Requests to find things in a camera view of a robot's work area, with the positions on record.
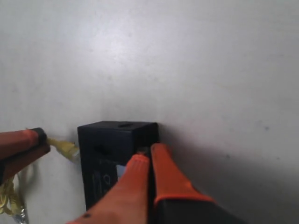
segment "black box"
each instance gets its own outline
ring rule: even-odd
[[[117,182],[137,148],[159,142],[157,123],[101,121],[78,127],[86,209]]]

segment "printed symbol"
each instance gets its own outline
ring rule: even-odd
[[[108,174],[104,175],[103,179],[107,185],[110,185],[110,176]]]

